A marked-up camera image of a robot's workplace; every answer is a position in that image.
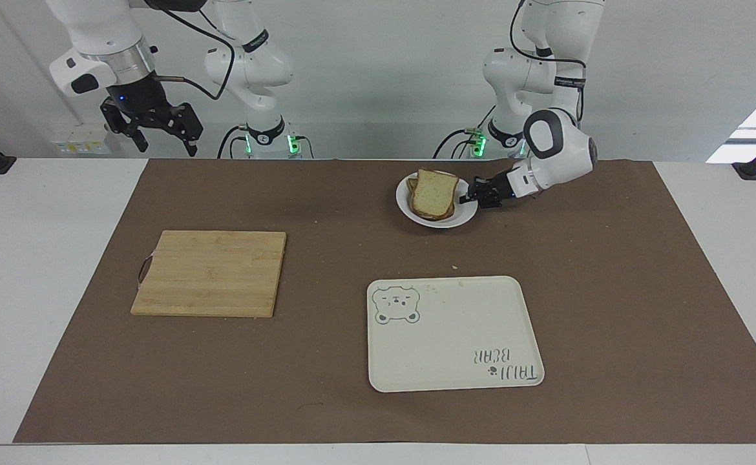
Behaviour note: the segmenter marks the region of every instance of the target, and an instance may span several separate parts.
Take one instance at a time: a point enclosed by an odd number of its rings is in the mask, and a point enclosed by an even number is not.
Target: bread slice
[[[455,211],[458,177],[437,171],[419,170],[419,177],[412,187],[410,208],[425,220],[440,221],[451,217]]]

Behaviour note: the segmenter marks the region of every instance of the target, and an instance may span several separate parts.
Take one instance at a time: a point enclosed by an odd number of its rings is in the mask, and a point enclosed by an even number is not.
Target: white plate
[[[380,392],[523,388],[544,366],[509,276],[378,280],[366,290],[369,374]]]
[[[409,218],[410,220],[413,220],[418,224],[423,224],[427,227],[436,227],[436,229],[449,229],[450,227],[458,227],[463,225],[464,223],[472,220],[472,218],[476,215],[476,211],[478,211],[479,209],[478,202],[469,202],[464,204],[458,203],[458,198],[460,198],[461,195],[466,194],[467,189],[470,188],[470,185],[466,181],[461,179],[458,180],[458,185],[456,186],[456,197],[453,200],[453,202],[455,202],[456,204],[456,211],[454,214],[452,214],[452,217],[441,221],[430,221],[414,214],[413,210],[411,210],[410,208],[411,193],[410,188],[407,187],[407,180],[414,180],[417,179],[417,177],[419,177],[419,173],[417,173],[416,171],[415,173],[410,174],[409,176],[402,179],[401,182],[398,183],[398,188],[395,189],[395,202],[398,203],[398,208],[401,209],[401,211],[404,212],[404,214],[407,215],[407,218]]]

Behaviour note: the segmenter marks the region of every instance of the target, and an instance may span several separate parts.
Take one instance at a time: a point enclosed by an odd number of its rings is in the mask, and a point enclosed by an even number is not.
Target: black cable
[[[246,136],[239,136],[239,138],[231,139],[231,142],[228,143],[228,157],[229,158],[231,158],[232,160],[234,159],[234,151],[233,151],[234,143],[237,141],[245,141],[245,140],[246,140]]]
[[[519,2],[519,6],[516,7],[516,12],[513,14],[513,21],[510,22],[510,44],[513,45],[514,50],[519,52],[521,56],[525,56],[527,58],[537,59],[538,61],[552,61],[555,63],[576,63],[577,65],[582,66],[582,70],[587,70],[587,65],[584,61],[581,61],[581,59],[541,58],[538,56],[529,55],[516,46],[516,42],[513,40],[513,30],[516,27],[516,19],[519,17],[519,12],[521,12],[522,7],[525,6],[525,1],[526,0],[521,0]]]
[[[315,158],[315,150],[312,150],[312,141],[310,141],[307,136],[295,136],[295,141],[306,141],[308,145],[310,145],[310,156],[314,160]]]
[[[481,129],[481,127],[484,126],[484,121],[487,121],[487,118],[489,118],[490,115],[493,114],[494,109],[496,109],[495,105],[493,105],[493,107],[490,108],[490,111],[484,115],[484,118],[481,118],[481,123],[478,123],[478,125],[476,126],[476,129]],[[467,142],[471,142],[472,140],[473,140],[473,136],[469,136],[469,138],[467,138]],[[464,158],[464,150],[467,150],[467,145],[464,145],[464,147],[461,148],[461,155],[458,156],[459,159]]]
[[[194,86],[194,88],[197,88],[200,92],[203,92],[204,94],[206,94],[207,96],[209,96],[209,98],[211,98],[212,100],[219,99],[220,96],[222,96],[222,93],[226,90],[226,85],[228,85],[228,79],[231,76],[231,68],[234,67],[234,59],[235,59],[234,47],[231,46],[231,44],[228,43],[224,38],[222,38],[220,36],[216,36],[216,35],[208,32],[207,30],[201,29],[200,27],[197,27],[194,24],[189,23],[188,21],[184,20],[183,18],[179,17],[178,15],[175,15],[174,13],[170,12],[168,9],[162,8],[162,6],[154,5],[154,3],[153,3],[152,0],[145,0],[145,3],[147,3],[148,6],[151,6],[151,8],[159,9],[160,11],[162,11],[163,13],[165,13],[166,15],[168,15],[169,17],[171,17],[172,19],[174,19],[175,21],[177,21],[177,23],[181,23],[181,24],[183,24],[186,27],[194,29],[194,30],[196,30],[196,32],[199,32],[200,34],[203,34],[204,36],[210,37],[212,39],[215,39],[215,41],[218,41],[221,44],[223,44],[226,47],[228,47],[228,50],[231,53],[231,58],[229,59],[229,62],[228,62],[228,68],[226,70],[226,76],[224,77],[224,82],[222,82],[222,84],[220,85],[220,90],[216,93],[216,95],[211,94],[203,86],[198,85],[194,81],[186,79],[186,77],[181,77],[181,76],[157,76],[156,77],[156,79],[158,81],[160,81],[160,82],[181,82],[181,83],[187,83],[187,85]]]
[[[446,138],[444,138],[444,140],[443,140],[443,141],[441,141],[441,143],[440,143],[440,144],[438,144],[438,148],[437,148],[437,149],[435,149],[435,153],[434,153],[434,154],[432,154],[432,159],[434,160],[434,159],[438,158],[438,152],[439,152],[439,151],[441,151],[441,149],[443,149],[443,148],[444,148],[444,145],[446,145],[446,143],[447,143],[447,142],[448,142],[448,141],[449,141],[450,139],[452,139],[452,138],[455,138],[455,136],[458,136],[459,134],[463,134],[463,133],[464,133],[464,130],[463,130],[463,129],[459,129],[459,130],[453,130],[453,132],[450,132],[450,135],[449,135],[449,136],[447,136]]]
[[[222,140],[222,142],[220,142],[220,149],[218,150],[218,160],[220,160],[220,158],[222,157],[222,149],[224,149],[224,147],[226,146],[226,142],[228,142],[228,138],[230,138],[231,135],[234,134],[234,132],[236,130],[242,130],[242,127],[240,127],[240,126],[233,126],[233,127],[231,127],[231,129],[229,129],[226,132],[226,134],[224,136],[224,140]]]
[[[582,122],[582,118],[585,116],[585,88],[579,89],[579,104],[577,105],[578,109],[576,110],[576,120],[579,121],[579,123]]]
[[[203,10],[198,10],[198,11],[200,12],[201,17],[203,17],[203,19],[206,20],[206,23],[209,23],[209,26],[211,26],[213,30],[220,32],[218,27],[215,26],[214,23],[212,23],[212,20],[210,20],[209,17],[206,16],[206,13],[204,13]]]
[[[456,157],[456,150],[458,150],[458,147],[461,147],[462,145],[464,145],[464,149],[466,149],[467,145],[472,145],[472,144],[473,144],[472,141],[461,141],[461,142],[458,142],[458,144],[456,144],[456,146],[452,148],[452,153],[450,154],[450,160],[452,160],[453,158]],[[464,149],[461,149],[461,155],[458,156],[459,160],[461,159],[461,157],[464,156]]]

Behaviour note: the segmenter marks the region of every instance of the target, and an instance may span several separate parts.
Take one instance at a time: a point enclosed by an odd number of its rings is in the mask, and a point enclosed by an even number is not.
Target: green indicator light
[[[295,142],[295,137],[291,134],[286,135],[286,140],[289,141],[289,151],[292,154],[298,153],[300,151],[300,145]]]
[[[479,136],[479,140],[476,141],[476,146],[473,147],[473,155],[476,158],[484,156],[484,149],[487,146],[487,138],[485,136]]]

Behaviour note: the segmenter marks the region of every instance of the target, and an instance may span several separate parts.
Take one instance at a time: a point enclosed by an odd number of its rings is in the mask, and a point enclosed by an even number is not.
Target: power outlet
[[[50,143],[60,155],[112,155],[119,142],[104,124],[60,127]]]

